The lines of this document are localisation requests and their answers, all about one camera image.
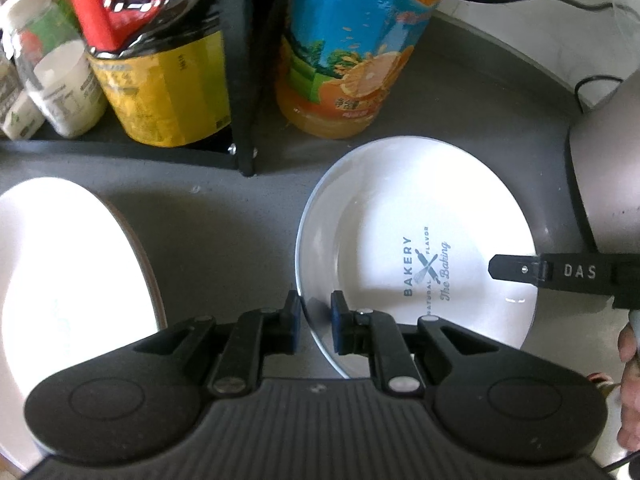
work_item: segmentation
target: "gray table surface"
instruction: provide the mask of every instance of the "gray table surface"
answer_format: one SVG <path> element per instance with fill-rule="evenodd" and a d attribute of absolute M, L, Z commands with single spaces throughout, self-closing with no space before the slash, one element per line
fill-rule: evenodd
<path fill-rule="evenodd" d="M 575 110 L 441 56 L 428 43 L 427 35 L 380 116 L 352 139 L 301 133 L 270 93 L 258 119 L 252 178 L 160 162 L 0 153 L 0 192 L 28 178 L 57 176 L 113 203 L 146 249 L 170 323 L 203 313 L 230 322 L 245 310 L 280 307 L 295 288 L 296 231 L 315 184 L 350 149 L 385 136 L 434 137 L 467 150 L 511 190 L 538 251 L 583 250 L 563 158 Z M 603 298 L 543 291 L 524 348 L 583 373 L 619 376 L 616 336 L 625 315 Z M 306 324 L 301 343 L 295 356 L 269 357 L 265 372 L 338 376 Z"/>

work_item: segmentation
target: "white bottle cap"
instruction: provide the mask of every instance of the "white bottle cap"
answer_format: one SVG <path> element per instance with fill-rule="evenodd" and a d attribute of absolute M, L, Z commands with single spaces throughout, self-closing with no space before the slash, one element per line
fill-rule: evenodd
<path fill-rule="evenodd" d="M 44 10 L 51 0 L 7 0 L 0 6 L 0 28 L 11 32 L 22 28 Z"/>

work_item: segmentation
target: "metal rack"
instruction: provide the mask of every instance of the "metal rack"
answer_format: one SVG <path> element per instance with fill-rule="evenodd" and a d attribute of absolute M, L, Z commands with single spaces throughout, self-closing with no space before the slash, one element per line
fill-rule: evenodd
<path fill-rule="evenodd" d="M 269 49 L 266 45 L 273 43 L 273 36 L 278 33 L 284 0 L 276 0 L 272 5 L 259 37 L 254 39 L 254 55 L 250 53 L 252 0 L 219 1 L 232 117 L 230 128 L 188 147 L 157 148 L 130 139 L 113 111 L 108 110 L 96 127 L 79 139 L 63 139 L 46 123 L 33 139 L 3 139 L 0 152 L 110 156 L 239 170 L 244 176 L 254 174 L 252 127 L 267 67 Z"/>

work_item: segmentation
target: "white plate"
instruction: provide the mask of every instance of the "white plate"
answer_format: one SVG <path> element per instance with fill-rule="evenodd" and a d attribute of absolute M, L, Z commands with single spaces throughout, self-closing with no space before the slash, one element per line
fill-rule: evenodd
<path fill-rule="evenodd" d="M 494 254 L 535 254 L 500 179 L 450 144 L 391 137 L 345 155 L 314 189 L 298 229 L 296 282 L 324 355 L 344 377 L 362 377 L 364 357 L 334 353 L 333 290 L 351 310 L 373 308 L 407 324 L 434 314 L 519 348 L 538 292 L 492 280 Z M 440 284 L 423 262 L 433 262 Z"/>
<path fill-rule="evenodd" d="M 67 180 L 35 178 L 0 196 L 0 452 L 22 470 L 42 457 L 22 416 L 33 387 L 166 326 L 146 256 L 125 229 Z"/>

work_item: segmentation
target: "human hand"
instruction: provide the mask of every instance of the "human hand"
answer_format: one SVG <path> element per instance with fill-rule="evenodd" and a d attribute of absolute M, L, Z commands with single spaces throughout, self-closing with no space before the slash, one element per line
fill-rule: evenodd
<path fill-rule="evenodd" d="M 618 352 L 625 365 L 622 373 L 622 428 L 618 443 L 629 451 L 640 449 L 640 362 L 636 358 L 638 343 L 631 325 L 625 326 L 618 336 Z"/>

